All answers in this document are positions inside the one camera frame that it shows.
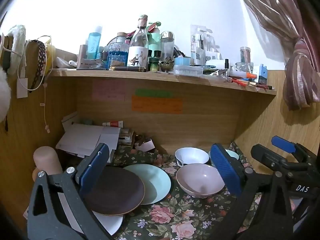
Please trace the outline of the clear glass bottle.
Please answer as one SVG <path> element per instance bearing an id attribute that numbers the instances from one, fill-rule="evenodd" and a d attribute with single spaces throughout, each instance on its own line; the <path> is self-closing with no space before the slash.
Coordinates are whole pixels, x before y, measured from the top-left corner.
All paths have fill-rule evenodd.
<path id="1" fill-rule="evenodd" d="M 146 32 L 148 16 L 141 15 L 137 29 L 131 38 L 128 51 L 127 66 L 146 69 L 149 52 L 149 42 Z"/>

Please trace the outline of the orange sticky note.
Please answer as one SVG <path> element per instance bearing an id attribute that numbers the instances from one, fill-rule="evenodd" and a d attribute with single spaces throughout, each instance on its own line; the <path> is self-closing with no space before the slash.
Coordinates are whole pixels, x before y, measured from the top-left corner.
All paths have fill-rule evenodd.
<path id="1" fill-rule="evenodd" d="M 153 98 L 133 95 L 131 109 L 135 112 L 181 114 L 183 101 L 179 98 Z"/>

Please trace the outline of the mint green bottle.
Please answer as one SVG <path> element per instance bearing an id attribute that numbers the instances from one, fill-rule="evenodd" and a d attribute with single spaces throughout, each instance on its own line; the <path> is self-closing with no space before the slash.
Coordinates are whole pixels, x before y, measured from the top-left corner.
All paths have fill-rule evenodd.
<path id="1" fill-rule="evenodd" d="M 161 26 L 161 22 L 150 22 L 150 25 L 147 28 L 147 36 L 148 36 L 148 43 L 149 43 L 149 50 L 155 51 L 160 50 L 160 30 L 159 27 Z"/>

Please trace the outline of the small white box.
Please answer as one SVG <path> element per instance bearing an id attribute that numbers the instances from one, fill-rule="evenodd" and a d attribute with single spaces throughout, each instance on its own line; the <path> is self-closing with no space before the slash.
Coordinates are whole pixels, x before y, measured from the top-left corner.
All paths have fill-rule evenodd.
<path id="1" fill-rule="evenodd" d="M 135 148 L 138 151 L 149 152 L 155 149 L 155 145 L 151 139 L 148 139 L 147 141 L 144 141 L 141 143 L 140 142 L 135 143 Z"/>

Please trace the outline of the dark brown plate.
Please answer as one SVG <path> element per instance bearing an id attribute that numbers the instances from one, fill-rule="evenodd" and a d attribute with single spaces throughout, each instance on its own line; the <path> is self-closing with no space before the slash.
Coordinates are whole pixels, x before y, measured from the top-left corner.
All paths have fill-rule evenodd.
<path id="1" fill-rule="evenodd" d="M 144 196 L 145 185 L 139 176 L 124 168 L 107 166 L 84 200 L 94 212 L 119 216 L 139 207 Z"/>

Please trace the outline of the wooden shelf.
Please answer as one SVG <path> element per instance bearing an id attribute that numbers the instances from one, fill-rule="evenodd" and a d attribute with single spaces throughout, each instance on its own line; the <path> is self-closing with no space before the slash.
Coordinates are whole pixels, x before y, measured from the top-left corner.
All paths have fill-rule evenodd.
<path id="1" fill-rule="evenodd" d="M 109 70 L 73 70 L 73 69 L 54 69 L 52 76 L 56 77 L 101 77 L 101 78 L 119 78 L 146 81 L 161 81 L 173 83 L 186 83 L 192 85 L 204 85 L 219 88 L 228 88 L 234 90 L 243 90 L 247 92 L 257 92 L 268 95 L 276 95 L 275 89 L 259 88 L 251 85 L 241 85 L 236 82 L 228 81 L 223 77 L 217 76 L 177 76 L 173 74 L 151 73 L 151 72 L 126 72 Z"/>

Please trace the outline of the blue liquid bottle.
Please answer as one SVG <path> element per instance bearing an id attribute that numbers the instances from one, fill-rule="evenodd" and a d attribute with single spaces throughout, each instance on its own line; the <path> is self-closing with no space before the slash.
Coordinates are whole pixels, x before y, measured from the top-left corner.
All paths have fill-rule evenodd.
<path id="1" fill-rule="evenodd" d="M 99 51 L 99 43 L 101 39 L 102 27 L 97 26 L 96 29 L 91 32 L 88 36 L 87 42 L 87 58 L 88 59 L 96 59 Z"/>

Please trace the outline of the white bowl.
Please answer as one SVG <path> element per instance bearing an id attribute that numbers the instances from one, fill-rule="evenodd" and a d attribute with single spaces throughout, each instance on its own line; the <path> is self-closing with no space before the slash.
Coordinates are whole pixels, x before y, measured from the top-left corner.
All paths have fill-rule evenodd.
<path id="1" fill-rule="evenodd" d="M 175 152 L 175 158 L 179 167 L 188 164 L 206 164 L 209 154 L 202 149 L 194 147 L 179 148 Z"/>

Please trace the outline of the patterned headband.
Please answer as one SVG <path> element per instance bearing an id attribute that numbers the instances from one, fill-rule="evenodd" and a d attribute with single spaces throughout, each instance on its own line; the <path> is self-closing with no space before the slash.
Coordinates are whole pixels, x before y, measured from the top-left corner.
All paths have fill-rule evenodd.
<path id="1" fill-rule="evenodd" d="M 38 46 L 38 57 L 37 57 L 37 68 L 36 74 L 29 88 L 29 93 L 37 90 L 36 85 L 42 85 L 44 83 L 46 63 L 47 63 L 47 53 L 46 46 L 43 42 L 39 40 L 31 40 L 32 43 L 37 44 Z"/>

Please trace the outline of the white plate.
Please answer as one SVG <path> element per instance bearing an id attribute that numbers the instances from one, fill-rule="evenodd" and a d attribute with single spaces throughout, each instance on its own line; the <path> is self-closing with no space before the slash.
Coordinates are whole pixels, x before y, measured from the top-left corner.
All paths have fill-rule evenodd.
<path id="1" fill-rule="evenodd" d="M 69 207 L 67 203 L 67 199 L 65 198 L 65 195 L 63 193 L 58 193 L 59 199 L 61 202 L 61 205 L 63 207 L 63 210 L 65 212 L 65 215 L 68 219 L 69 224 L 71 225 L 72 229 L 74 229 L 77 232 L 82 233 L 82 230 L 77 223 L 71 208 Z M 114 235 L 120 228 L 123 220 L 124 215 L 121 216 L 106 216 L 99 214 L 97 212 L 93 212 L 95 217 L 99 220 L 99 222 L 102 224 L 102 226 L 111 234 Z"/>

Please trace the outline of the mint green bowl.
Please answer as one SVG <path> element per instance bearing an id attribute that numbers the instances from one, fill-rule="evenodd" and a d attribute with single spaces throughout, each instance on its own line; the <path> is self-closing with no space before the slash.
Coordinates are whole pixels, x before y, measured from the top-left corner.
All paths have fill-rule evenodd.
<path id="1" fill-rule="evenodd" d="M 229 154 L 230 157 L 235 158 L 236 160 L 239 160 L 239 155 L 235 153 L 234 151 L 225 149 L 225 151 Z"/>

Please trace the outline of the blue glass jar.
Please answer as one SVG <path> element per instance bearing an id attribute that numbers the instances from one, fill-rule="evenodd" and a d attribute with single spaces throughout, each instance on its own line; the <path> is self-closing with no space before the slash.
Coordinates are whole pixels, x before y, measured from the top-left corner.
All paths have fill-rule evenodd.
<path id="1" fill-rule="evenodd" d="M 126 43 L 114 42 L 108 46 L 107 67 L 126 66 L 129 52 L 129 45 Z"/>

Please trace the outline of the white paper stack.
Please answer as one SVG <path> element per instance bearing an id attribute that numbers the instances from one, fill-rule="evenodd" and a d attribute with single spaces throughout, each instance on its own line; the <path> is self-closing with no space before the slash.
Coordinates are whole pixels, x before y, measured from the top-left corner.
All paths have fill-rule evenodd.
<path id="1" fill-rule="evenodd" d="M 80 124 L 76 114 L 62 120 L 62 126 L 65 133 L 56 145 L 58 150 L 84 158 L 99 143 L 105 143 L 111 152 L 117 149 L 121 128 Z"/>

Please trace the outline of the clear plastic box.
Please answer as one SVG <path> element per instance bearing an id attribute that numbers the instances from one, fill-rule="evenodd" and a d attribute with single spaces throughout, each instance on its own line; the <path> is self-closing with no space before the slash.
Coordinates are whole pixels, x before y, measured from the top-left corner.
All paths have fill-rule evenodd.
<path id="1" fill-rule="evenodd" d="M 203 75 L 203 68 L 197 66 L 174 65 L 173 72 L 174 75 L 201 77 Z"/>

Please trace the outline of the mint green plate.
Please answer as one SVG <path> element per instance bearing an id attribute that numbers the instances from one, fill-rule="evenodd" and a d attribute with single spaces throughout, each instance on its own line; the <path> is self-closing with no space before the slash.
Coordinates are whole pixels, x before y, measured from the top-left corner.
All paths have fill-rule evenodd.
<path id="1" fill-rule="evenodd" d="M 133 164 L 124 169 L 133 172 L 142 180 L 145 186 L 145 196 L 142 205 L 150 205 L 163 200 L 171 189 L 168 174 L 157 166 L 150 164 Z"/>

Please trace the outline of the striped pink curtain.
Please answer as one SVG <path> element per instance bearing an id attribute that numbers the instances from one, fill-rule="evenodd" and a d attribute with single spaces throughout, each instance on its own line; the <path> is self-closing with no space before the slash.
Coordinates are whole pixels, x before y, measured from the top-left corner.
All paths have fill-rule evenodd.
<path id="1" fill-rule="evenodd" d="M 295 111 L 319 102 L 319 18 L 307 0 L 244 0 L 259 24 L 281 43 L 283 98 Z"/>

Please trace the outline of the green sticky note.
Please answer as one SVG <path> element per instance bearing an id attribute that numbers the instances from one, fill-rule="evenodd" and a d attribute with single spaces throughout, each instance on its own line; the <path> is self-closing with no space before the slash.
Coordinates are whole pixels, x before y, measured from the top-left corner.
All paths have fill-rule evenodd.
<path id="1" fill-rule="evenodd" d="M 148 98 L 172 98 L 172 92 L 160 89 L 137 88 L 135 95 Z"/>

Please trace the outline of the floral tablecloth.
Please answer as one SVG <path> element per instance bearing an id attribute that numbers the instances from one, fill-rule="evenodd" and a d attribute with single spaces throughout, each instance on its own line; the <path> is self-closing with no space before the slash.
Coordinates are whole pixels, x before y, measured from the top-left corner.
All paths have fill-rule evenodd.
<path id="1" fill-rule="evenodd" d="M 114 234 L 115 239 L 210 239 L 236 201 L 226 187 L 208 198 L 194 198 L 185 193 L 176 180 L 179 167 L 173 155 L 119 146 L 113 165 L 133 164 L 161 168 L 171 179 L 171 189 L 160 202 L 141 205 L 125 215 L 120 229 Z"/>

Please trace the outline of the pink mug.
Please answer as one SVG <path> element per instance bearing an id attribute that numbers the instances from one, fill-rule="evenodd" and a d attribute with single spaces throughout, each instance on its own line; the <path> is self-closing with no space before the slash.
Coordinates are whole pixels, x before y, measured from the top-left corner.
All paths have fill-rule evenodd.
<path id="1" fill-rule="evenodd" d="M 33 181 L 36 180 L 40 171 L 45 171 L 48 175 L 62 174 L 63 170 L 56 151 L 49 146 L 41 146 L 33 153 L 33 160 L 36 165 L 33 171 Z"/>

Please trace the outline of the pink sticky note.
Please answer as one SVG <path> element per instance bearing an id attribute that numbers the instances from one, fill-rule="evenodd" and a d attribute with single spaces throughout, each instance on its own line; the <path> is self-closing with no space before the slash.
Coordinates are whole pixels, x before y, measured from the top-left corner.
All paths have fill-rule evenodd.
<path id="1" fill-rule="evenodd" d="M 92 82 L 94 101 L 125 101 L 126 85 L 122 80 L 97 80 Z"/>

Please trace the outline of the pink bowl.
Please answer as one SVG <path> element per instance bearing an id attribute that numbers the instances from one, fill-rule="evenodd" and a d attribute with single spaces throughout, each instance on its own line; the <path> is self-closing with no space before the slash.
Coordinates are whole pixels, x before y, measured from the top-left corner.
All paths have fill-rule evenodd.
<path id="1" fill-rule="evenodd" d="M 180 188 L 195 198 L 207 198 L 224 187 L 225 183 L 218 170 L 207 164 L 188 164 L 176 172 Z"/>

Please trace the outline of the red white tube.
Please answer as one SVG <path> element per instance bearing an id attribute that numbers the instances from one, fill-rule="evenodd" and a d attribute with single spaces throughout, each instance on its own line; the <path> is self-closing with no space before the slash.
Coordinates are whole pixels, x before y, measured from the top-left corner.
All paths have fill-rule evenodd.
<path id="1" fill-rule="evenodd" d="M 124 127 L 124 122 L 123 121 L 103 122 L 102 125 L 105 126 L 105 127 L 123 128 Z"/>

